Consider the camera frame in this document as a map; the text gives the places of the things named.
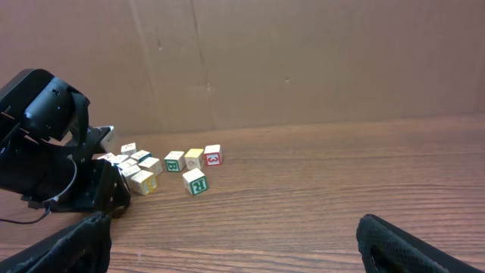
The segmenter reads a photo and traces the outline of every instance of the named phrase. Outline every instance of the cube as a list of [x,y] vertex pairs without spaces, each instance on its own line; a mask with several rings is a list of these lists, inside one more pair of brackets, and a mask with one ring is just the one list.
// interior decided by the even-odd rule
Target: cube
[[162,173],[161,162],[158,158],[147,158],[142,163],[138,164],[138,167],[145,171],[152,172],[155,176]]
[[205,147],[204,151],[205,161],[207,166],[222,164],[222,150],[221,145],[209,145]]
[[183,157],[183,152],[170,152],[167,156],[165,156],[165,166],[167,167],[167,171],[182,171],[185,167],[185,158]]
[[113,160],[114,157],[115,157],[115,155],[113,155],[113,153],[110,152],[110,153],[108,153],[106,155],[103,155],[103,156],[98,157],[98,159],[104,159],[107,162],[111,162],[111,160]]
[[130,157],[129,155],[116,155],[112,160],[110,160],[110,162],[116,166],[120,163],[123,163],[129,157]]
[[143,150],[135,152],[134,154],[131,155],[131,158],[137,160],[138,163],[143,162],[143,160],[149,157],[152,157],[152,154],[150,152],[143,151]]
[[136,143],[130,143],[121,147],[122,155],[133,155],[136,152]]
[[198,168],[199,170],[204,167],[205,157],[204,149],[190,149],[187,154],[185,154],[185,163],[189,170]]
[[121,171],[121,178],[123,178],[124,182],[128,184],[130,189],[133,189],[130,178],[141,170],[142,169],[140,169],[138,165],[133,165]]
[[146,195],[152,193],[158,186],[157,178],[152,172],[141,170],[131,177],[133,191]]
[[187,171],[182,177],[185,188],[193,195],[205,192],[209,188],[205,174],[198,168]]
[[117,167],[121,170],[124,170],[124,169],[129,168],[133,165],[136,165],[136,163],[138,163],[138,162],[135,159],[129,158],[129,159],[125,160],[123,163],[118,164]]

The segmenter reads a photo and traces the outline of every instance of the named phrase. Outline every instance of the white cube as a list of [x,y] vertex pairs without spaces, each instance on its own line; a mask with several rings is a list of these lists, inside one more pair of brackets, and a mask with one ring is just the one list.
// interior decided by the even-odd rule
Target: white cube
[[128,184],[128,186],[133,189],[133,186],[131,184],[131,177],[133,175],[135,175],[136,173],[138,173],[139,171],[141,171],[142,169],[140,169],[138,167],[138,165],[133,165],[131,167],[128,167],[124,170],[121,171],[121,178],[123,178],[123,180],[125,181],[126,184]]
[[122,155],[132,155],[136,152],[136,143],[130,143],[121,147]]
[[198,168],[187,171],[182,177],[185,188],[193,195],[205,192],[209,188],[205,174]]
[[98,159],[104,159],[107,162],[111,162],[111,160],[113,160],[114,157],[115,157],[115,155],[113,155],[113,153],[110,152],[110,153],[107,153],[106,155],[98,157]]
[[167,171],[179,172],[185,168],[183,154],[184,152],[181,151],[172,151],[165,156],[165,167],[167,167]]
[[147,158],[143,160],[142,163],[138,164],[138,167],[142,170],[152,172],[155,176],[158,176],[164,171],[161,168],[161,162],[158,158]]
[[121,170],[124,170],[124,169],[129,168],[133,165],[136,165],[137,163],[138,162],[135,159],[129,158],[129,159],[125,160],[123,163],[118,164],[117,167]]
[[110,160],[110,162],[116,166],[120,163],[123,163],[129,157],[130,157],[129,155],[116,155],[112,160]]
[[152,157],[152,154],[150,152],[141,150],[138,152],[135,152],[134,154],[131,155],[131,158],[135,159],[138,161],[138,163],[143,162],[143,160]]
[[205,147],[204,151],[205,161],[207,166],[222,164],[222,149],[221,145],[209,145]]
[[157,178],[152,172],[141,170],[131,177],[131,184],[136,193],[146,195],[153,192],[158,184]]
[[185,154],[185,163],[189,170],[195,168],[202,169],[205,164],[204,149],[190,149],[187,154]]

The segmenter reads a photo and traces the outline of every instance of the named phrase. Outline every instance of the pile of blocks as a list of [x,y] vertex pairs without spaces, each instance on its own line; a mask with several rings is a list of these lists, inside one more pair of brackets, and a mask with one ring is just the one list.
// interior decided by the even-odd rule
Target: pile of blocks
[[[99,157],[120,169],[121,177],[133,192],[146,195],[158,187],[157,176],[163,172],[161,161],[150,152],[136,150],[136,144],[121,147],[121,155],[108,153]],[[191,149],[187,153],[172,151],[164,158],[167,172],[189,171],[182,175],[185,188],[196,195],[208,190],[208,182],[201,169],[222,164],[221,145],[209,145],[205,149]]]

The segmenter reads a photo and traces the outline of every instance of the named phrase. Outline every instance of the wooden table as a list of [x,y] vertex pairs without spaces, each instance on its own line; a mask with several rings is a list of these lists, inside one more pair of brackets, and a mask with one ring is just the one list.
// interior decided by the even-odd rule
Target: wooden table
[[[113,220],[112,272],[363,272],[355,240],[373,213],[485,270],[485,115],[261,127],[131,136],[164,158],[220,143],[224,164],[205,167],[210,190],[190,196],[181,174],[134,196]],[[0,217],[42,214],[0,192]],[[0,223],[0,259],[81,214],[35,225]]]

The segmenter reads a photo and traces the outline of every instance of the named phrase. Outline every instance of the brown backdrop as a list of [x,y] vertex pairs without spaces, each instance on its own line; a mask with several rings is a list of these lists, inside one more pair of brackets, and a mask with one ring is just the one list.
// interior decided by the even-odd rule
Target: brown backdrop
[[0,84],[43,67],[121,134],[482,112],[482,0],[3,0]]

